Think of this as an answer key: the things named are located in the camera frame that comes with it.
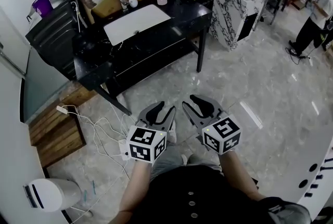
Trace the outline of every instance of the white sink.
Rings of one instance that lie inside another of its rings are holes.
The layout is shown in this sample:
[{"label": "white sink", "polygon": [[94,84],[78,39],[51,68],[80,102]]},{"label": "white sink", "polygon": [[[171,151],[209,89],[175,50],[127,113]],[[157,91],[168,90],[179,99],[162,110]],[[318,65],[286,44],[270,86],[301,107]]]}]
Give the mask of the white sink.
[{"label": "white sink", "polygon": [[111,44],[115,46],[138,32],[169,19],[167,14],[151,4],[107,24],[104,26],[104,30]]}]

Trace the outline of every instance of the white t-shirt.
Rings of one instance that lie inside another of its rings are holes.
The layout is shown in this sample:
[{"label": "white t-shirt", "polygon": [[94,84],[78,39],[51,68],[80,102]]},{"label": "white t-shirt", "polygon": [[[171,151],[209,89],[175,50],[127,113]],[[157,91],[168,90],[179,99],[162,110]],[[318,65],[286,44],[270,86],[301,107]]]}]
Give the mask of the white t-shirt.
[{"label": "white t-shirt", "polygon": [[319,0],[318,6],[328,14],[328,17],[325,18],[317,8],[314,8],[310,18],[320,29],[323,29],[326,21],[333,15],[333,0]]}]

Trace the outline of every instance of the black table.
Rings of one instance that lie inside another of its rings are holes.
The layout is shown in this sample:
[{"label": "black table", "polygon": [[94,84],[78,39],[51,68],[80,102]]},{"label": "black table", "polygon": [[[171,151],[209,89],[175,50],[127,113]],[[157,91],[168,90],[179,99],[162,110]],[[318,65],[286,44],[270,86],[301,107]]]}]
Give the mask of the black table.
[{"label": "black table", "polygon": [[[130,12],[149,4],[158,6],[171,19],[112,46],[103,27],[125,15],[120,11],[81,32],[73,43],[77,80],[88,90],[96,90],[127,115],[131,112],[118,102],[117,95],[146,77],[192,51],[198,54],[197,72],[201,71],[207,28],[212,17],[212,12],[201,4],[182,4],[180,0],[168,0],[164,6],[157,5],[156,0],[143,0]],[[188,39],[196,33],[200,35],[199,47]],[[103,83],[108,92],[101,87]]]}]

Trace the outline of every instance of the table leg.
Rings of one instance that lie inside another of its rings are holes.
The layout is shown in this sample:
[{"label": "table leg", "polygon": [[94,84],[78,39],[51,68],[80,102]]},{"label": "table leg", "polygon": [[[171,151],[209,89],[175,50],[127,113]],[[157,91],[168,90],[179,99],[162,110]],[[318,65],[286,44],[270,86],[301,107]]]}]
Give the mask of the table leg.
[{"label": "table leg", "polygon": [[102,97],[108,100],[112,105],[114,105],[117,109],[124,112],[126,115],[132,115],[132,112],[125,108],[116,97],[112,97],[108,92],[106,92],[101,86],[95,88],[95,91],[98,92]]},{"label": "table leg", "polygon": [[271,20],[270,25],[272,25],[273,22],[274,22],[274,20],[275,20],[276,14],[277,14],[277,12],[279,11],[279,8],[280,8],[280,3],[281,3],[281,1],[282,1],[282,0],[279,0],[279,1],[278,1],[277,5],[276,5],[276,7],[275,7],[275,9],[274,9],[273,18],[272,18],[272,20]]},{"label": "table leg", "polygon": [[255,26],[254,26],[254,28],[253,28],[254,31],[257,29],[257,25],[258,25],[258,23],[260,22],[260,18],[261,18],[261,16],[262,16],[262,14],[264,13],[264,10],[265,10],[265,8],[266,8],[267,2],[268,2],[268,0],[265,0],[265,2],[264,2],[264,6],[262,6],[262,10],[261,10],[261,12],[260,12],[260,14],[259,14],[258,21],[255,23]]},{"label": "table leg", "polygon": [[201,72],[204,48],[206,44],[206,35],[207,35],[207,28],[205,27],[200,31],[197,72]]},{"label": "table leg", "polygon": [[289,1],[289,0],[285,0],[285,2],[283,3],[283,7],[282,7],[281,11],[284,11],[284,10],[285,10],[288,1]]}]

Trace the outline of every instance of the white trash can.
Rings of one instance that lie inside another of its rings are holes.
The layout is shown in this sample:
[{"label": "white trash can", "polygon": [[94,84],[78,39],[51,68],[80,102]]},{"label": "white trash can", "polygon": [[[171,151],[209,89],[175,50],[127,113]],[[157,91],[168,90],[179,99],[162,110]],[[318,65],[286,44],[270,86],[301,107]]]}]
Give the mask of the white trash can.
[{"label": "white trash can", "polygon": [[44,212],[67,209],[81,199],[79,186],[69,180],[37,179],[29,183],[37,207]]}]

